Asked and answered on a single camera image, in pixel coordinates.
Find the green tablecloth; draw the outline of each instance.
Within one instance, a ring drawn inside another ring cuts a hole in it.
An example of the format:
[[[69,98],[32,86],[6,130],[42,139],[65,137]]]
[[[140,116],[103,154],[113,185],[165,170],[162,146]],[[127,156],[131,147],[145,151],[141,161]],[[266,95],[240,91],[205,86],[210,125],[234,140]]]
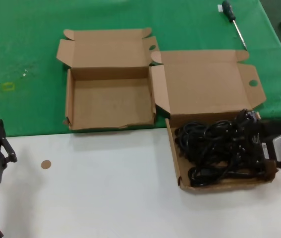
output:
[[[258,0],[232,0],[267,101],[281,118],[281,45]],[[220,0],[0,0],[0,119],[8,135],[67,133],[66,72],[56,60],[64,29],[152,27],[161,50],[243,49]],[[164,126],[162,116],[157,127]]]

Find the box lid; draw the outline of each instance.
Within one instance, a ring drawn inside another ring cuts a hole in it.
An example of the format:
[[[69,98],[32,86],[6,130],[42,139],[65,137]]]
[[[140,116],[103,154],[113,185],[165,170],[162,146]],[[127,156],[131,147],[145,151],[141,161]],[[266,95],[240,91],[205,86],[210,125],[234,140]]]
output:
[[[153,91],[158,106],[171,115],[249,110],[266,100],[256,69],[239,63],[247,51],[152,52]]]
[[[151,63],[158,50],[149,37],[151,28],[123,30],[65,30],[69,39],[60,40],[57,59],[70,67],[142,67]]]

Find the small round sticker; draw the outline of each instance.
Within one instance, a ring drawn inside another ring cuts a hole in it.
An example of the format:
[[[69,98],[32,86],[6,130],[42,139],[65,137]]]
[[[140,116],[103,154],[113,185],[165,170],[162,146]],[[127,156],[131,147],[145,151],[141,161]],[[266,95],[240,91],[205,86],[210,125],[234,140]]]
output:
[[[50,160],[45,160],[41,163],[41,168],[43,168],[44,170],[50,168],[51,166],[51,161]]]

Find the open cardboard box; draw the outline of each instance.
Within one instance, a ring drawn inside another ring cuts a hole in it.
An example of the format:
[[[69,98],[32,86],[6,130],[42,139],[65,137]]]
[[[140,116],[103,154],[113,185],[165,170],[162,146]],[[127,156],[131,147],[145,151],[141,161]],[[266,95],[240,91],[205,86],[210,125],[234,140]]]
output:
[[[151,67],[154,99],[170,113],[166,120],[178,185],[189,190],[230,190],[267,183],[274,179],[275,163],[267,161],[265,180],[224,179],[207,187],[191,187],[188,170],[193,166],[175,144],[175,129],[196,120],[213,123],[232,120],[239,111],[252,110],[266,100],[256,69],[239,63],[247,51],[153,52]]]
[[[150,28],[65,30],[57,58],[68,70],[66,123],[72,130],[154,124]]]

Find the white surface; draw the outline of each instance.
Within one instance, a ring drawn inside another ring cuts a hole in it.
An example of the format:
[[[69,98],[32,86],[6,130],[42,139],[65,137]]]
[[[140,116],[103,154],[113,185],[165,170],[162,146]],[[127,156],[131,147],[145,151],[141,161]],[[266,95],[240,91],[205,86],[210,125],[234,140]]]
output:
[[[251,190],[182,191],[166,129],[8,140],[5,238],[281,238],[281,171]]]

